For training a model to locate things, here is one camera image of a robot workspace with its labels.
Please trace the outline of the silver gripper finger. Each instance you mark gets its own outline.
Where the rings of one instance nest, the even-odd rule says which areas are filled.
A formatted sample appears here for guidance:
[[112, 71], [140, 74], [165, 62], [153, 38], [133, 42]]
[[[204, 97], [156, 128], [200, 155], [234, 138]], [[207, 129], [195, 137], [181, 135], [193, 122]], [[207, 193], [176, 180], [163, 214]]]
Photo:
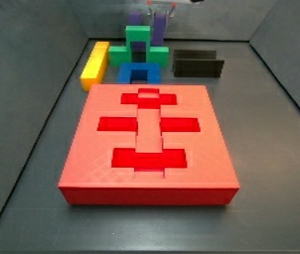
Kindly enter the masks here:
[[167, 11], [167, 19], [168, 20], [175, 17], [176, 9], [177, 9], [177, 2], [173, 2], [171, 4], [171, 9]]
[[146, 6], [148, 6], [148, 16], [155, 15], [155, 8], [153, 8], [153, 0], [146, 0]]

